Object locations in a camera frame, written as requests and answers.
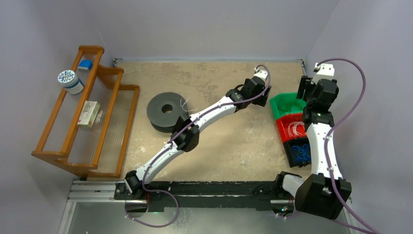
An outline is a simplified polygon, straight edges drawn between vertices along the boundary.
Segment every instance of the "white wall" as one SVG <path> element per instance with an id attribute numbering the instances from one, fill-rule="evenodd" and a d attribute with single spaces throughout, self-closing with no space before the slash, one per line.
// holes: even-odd
<path id="1" fill-rule="evenodd" d="M 412 233 L 413 1 L 341 0 L 307 63 L 345 57 L 367 77 L 364 99 L 335 133 L 342 174 L 352 183 L 355 211 L 383 233 Z M 361 90 L 356 69 L 334 62 L 339 120 Z"/>
<path id="2" fill-rule="evenodd" d="M 84 0 L 127 59 L 303 59 L 338 0 Z"/>
<path id="3" fill-rule="evenodd" d="M 1 233 L 57 233 L 74 176 L 30 153 L 60 92 L 57 75 L 79 45 L 103 43 L 80 0 L 3 0 L 0 32 Z"/>

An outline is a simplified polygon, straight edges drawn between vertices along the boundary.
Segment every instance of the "wooden shelf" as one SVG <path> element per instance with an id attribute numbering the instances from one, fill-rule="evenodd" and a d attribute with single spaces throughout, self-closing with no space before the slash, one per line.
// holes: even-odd
<path id="1" fill-rule="evenodd" d="M 100 46 L 79 47 L 71 70 L 76 71 L 83 59 L 93 61 L 89 73 L 77 73 L 85 88 L 79 95 L 66 95 L 65 89 L 60 91 L 38 145 L 32 152 L 33 156 L 82 177 L 120 177 L 139 94 L 139 86 L 121 84 L 122 68 L 99 65 L 103 53 Z M 133 98 L 124 130 L 111 131 L 115 135 L 113 137 L 107 132 L 119 91 L 132 91 Z M 98 116 L 90 129 L 77 126 L 87 100 L 100 104 Z M 119 158 L 114 172 L 97 173 L 92 170 L 98 168 L 104 144 L 118 149 Z"/>

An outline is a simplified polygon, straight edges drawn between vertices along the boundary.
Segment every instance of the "spool hole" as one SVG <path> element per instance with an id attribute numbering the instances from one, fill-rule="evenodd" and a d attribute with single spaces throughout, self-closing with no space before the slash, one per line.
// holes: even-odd
<path id="1" fill-rule="evenodd" d="M 169 105 L 169 104 L 166 104 L 162 107 L 161 110 L 162 110 L 163 113 L 166 113 L 166 114 L 171 113 L 172 112 L 172 106 Z"/>

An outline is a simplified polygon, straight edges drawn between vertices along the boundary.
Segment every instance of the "tan floor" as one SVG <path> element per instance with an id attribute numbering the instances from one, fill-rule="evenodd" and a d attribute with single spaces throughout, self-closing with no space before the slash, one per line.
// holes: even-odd
<path id="1" fill-rule="evenodd" d="M 270 97 L 297 90 L 302 75 L 300 64 L 265 64 L 272 77 Z M 188 100 L 188 108 L 193 110 L 190 114 L 196 113 L 244 83 L 245 78 L 251 78 L 256 65 L 255 62 L 120 63 L 119 67 L 125 70 L 122 83 L 141 87 L 122 177 L 145 164 L 169 138 L 149 123 L 146 107 L 151 98 L 162 92 L 176 92 Z M 115 162 L 108 163 L 111 160 L 100 162 L 99 169 L 113 167 Z M 310 166 L 289 168 L 270 105 L 250 105 L 205 129 L 197 148 L 177 157 L 155 180 L 274 180 L 280 171 L 307 177 L 310 170 Z"/>

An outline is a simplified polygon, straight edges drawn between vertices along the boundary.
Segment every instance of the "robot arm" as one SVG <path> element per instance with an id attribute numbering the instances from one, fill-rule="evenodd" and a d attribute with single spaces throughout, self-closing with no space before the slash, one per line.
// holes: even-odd
<path id="1" fill-rule="evenodd" d="M 295 198 L 298 211 L 336 219 L 343 205 L 332 192 L 329 171 L 334 171 L 334 180 L 344 200 L 351 193 L 351 184 L 343 180 L 337 166 L 333 144 L 333 133 L 327 133 L 334 126 L 333 115 L 328 111 L 338 95 L 337 81 L 333 79 L 334 68 L 331 64 L 316 64 L 317 74 L 314 78 L 301 78 L 297 98 L 302 98 L 307 105 L 303 110 L 302 121 L 311 148 L 311 175 L 307 180 L 300 176 L 285 172 L 279 174 L 277 180 L 282 181 L 282 188 Z M 331 167 L 327 165 L 324 142 L 328 137 L 328 152 Z"/>
<path id="2" fill-rule="evenodd" d="M 217 103 L 198 113 L 181 115 L 173 129 L 171 140 L 145 165 L 130 171 L 124 179 L 129 193 L 140 196 L 142 181 L 144 184 L 152 182 L 153 178 L 174 158 L 193 150 L 199 141 L 199 134 L 209 125 L 217 120 L 246 108 L 249 104 L 265 106 L 271 86 L 268 86 L 265 93 L 251 101 L 251 98 L 258 96 L 265 89 L 268 72 L 255 69 L 254 77 L 245 79 L 241 90 L 231 89 Z"/>
<path id="3" fill-rule="evenodd" d="M 213 124 L 217 120 L 235 113 L 236 111 L 235 105 L 226 105 L 226 106 L 221 106 L 220 108 L 213 110 L 210 113 L 207 113 L 201 118 L 197 119 L 202 113 L 205 113 L 206 111 L 210 110 L 214 106 L 222 105 L 224 103 L 229 103 L 229 102 L 233 102 L 233 100 L 230 99 L 229 97 L 223 97 L 217 103 L 211 105 L 205 110 L 189 116 L 191 120 L 195 121 L 194 125 L 197 126 L 199 133 L 201 133 L 207 126 Z M 145 184 L 149 184 L 152 182 L 153 178 L 166 165 L 168 165 L 168 163 L 170 163 L 173 159 L 183 154 L 184 152 L 185 151 L 182 149 L 178 150 L 178 145 L 175 143 L 175 141 L 172 141 L 171 143 L 166 143 L 165 146 L 157 154 L 155 154 L 155 156 L 153 156 L 145 165 L 136 169 L 136 176 L 138 177 L 139 180 L 142 180 L 146 169 L 150 166 L 150 163 L 155 160 L 155 162 L 151 166 L 150 172 L 148 172 L 148 174 L 145 177 Z"/>

